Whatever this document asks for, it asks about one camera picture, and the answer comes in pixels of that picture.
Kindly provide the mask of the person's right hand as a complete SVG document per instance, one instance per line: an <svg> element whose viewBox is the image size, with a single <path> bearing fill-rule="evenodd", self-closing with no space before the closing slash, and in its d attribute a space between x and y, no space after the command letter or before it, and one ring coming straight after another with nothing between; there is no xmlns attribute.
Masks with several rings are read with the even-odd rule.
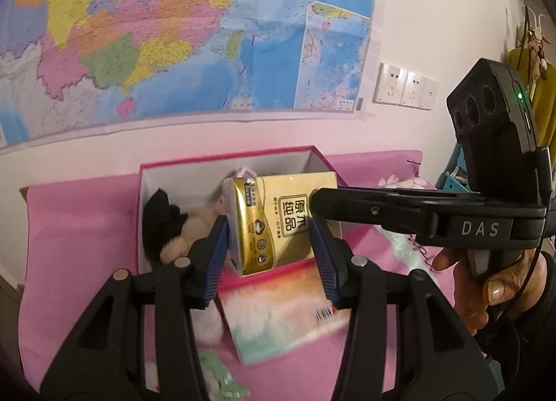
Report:
<svg viewBox="0 0 556 401"><path fill-rule="evenodd" d="M444 271L452 266L455 267L454 309L469 333L475 335L487 325L489 307L500 304L509 306L509 302L517 297L530 273L534 255L534 249L526 250L516 264L490 276L483 285L476 283L470 275L467 252L463 249L444 248L434 258L433 269ZM544 293L547 277L547 258L539 256L523 293L512 309L508 310L508 316L516 318L532 309Z"/></svg>

